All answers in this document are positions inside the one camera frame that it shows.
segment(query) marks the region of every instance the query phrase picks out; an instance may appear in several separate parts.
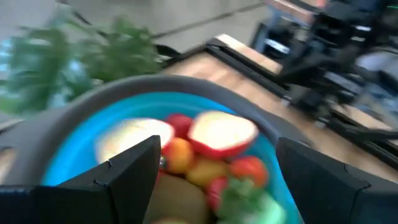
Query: table surface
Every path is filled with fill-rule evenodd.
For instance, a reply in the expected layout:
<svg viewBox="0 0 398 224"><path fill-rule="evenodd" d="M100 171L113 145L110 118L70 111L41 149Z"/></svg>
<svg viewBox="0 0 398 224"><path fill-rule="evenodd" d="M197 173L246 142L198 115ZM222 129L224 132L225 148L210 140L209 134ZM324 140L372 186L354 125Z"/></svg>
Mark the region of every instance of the table surface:
<svg viewBox="0 0 398 224"><path fill-rule="evenodd" d="M259 54L232 37L223 34L217 38L268 70L276 74L280 71L281 66L277 62ZM228 88L249 99L262 109L290 121L313 141L316 150L341 162L351 164L366 172L398 183L398 171L356 147L333 131L315 127L313 121L306 118L299 111L286 107L280 98L209 54L202 53L190 57L166 69L165 72L209 80ZM369 128L390 128L388 125L356 108L350 107L348 111L340 111Z"/></svg>

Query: blue bowl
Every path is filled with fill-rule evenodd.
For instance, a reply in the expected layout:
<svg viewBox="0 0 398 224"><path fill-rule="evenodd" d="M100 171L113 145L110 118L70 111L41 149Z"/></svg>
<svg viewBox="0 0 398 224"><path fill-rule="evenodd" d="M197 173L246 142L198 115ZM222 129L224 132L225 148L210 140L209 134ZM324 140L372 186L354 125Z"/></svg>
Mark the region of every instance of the blue bowl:
<svg viewBox="0 0 398 224"><path fill-rule="evenodd" d="M141 93L121 99L97 111L70 133L50 161L42 183L57 185L98 165L95 159L96 139L125 118L165 119L171 113L195 117L205 110L236 114L217 102L181 92ZM287 223L302 223L271 142L261 133L246 154L261 158L267 165L271 179L266 190L284 207Z"/></svg>

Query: red tomato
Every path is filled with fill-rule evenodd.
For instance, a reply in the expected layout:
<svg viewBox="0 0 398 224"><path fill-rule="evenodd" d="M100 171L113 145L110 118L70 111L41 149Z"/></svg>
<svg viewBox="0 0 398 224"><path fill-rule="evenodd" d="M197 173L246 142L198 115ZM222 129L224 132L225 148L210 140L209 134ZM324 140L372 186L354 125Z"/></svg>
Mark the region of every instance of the red tomato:
<svg viewBox="0 0 398 224"><path fill-rule="evenodd" d="M206 189L207 204L214 212L217 211L220 205L221 194L227 185L228 181L226 177L219 177L213 180Z"/></svg>
<svg viewBox="0 0 398 224"><path fill-rule="evenodd" d="M187 134L192 125L192 118L185 116L184 114L171 114L167 117L168 122L174 128L174 137L187 139Z"/></svg>
<svg viewBox="0 0 398 224"><path fill-rule="evenodd" d="M229 171L237 179L252 179L256 187L265 187L269 181L266 165L255 156L236 159L229 165Z"/></svg>

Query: sliced apple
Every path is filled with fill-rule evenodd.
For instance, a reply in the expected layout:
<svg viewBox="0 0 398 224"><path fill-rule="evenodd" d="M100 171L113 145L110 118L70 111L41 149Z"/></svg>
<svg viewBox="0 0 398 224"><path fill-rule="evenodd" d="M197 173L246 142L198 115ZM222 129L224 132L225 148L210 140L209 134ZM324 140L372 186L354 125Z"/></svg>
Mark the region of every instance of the sliced apple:
<svg viewBox="0 0 398 224"><path fill-rule="evenodd" d="M160 145L164 151L174 137L174 129L158 119L124 120L100 139L96 151L97 160L99 163L105 162L153 135L160 136Z"/></svg>
<svg viewBox="0 0 398 224"><path fill-rule="evenodd" d="M258 135L250 120L221 111L199 114L189 130L193 150L212 159L237 156L245 151Z"/></svg>

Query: green plant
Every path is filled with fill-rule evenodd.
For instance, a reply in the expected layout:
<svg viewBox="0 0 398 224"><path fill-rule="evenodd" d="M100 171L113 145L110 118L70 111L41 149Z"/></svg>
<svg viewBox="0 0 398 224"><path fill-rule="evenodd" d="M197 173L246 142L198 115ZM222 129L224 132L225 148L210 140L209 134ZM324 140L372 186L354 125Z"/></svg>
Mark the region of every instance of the green plant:
<svg viewBox="0 0 398 224"><path fill-rule="evenodd" d="M82 36L70 41L65 27ZM58 12L44 28L23 28L25 34L3 45L0 65L7 67L7 80L0 83L0 110L29 115L74 100L95 87L134 75L160 70L157 52L147 29L117 17L106 35L84 26L71 10Z"/></svg>

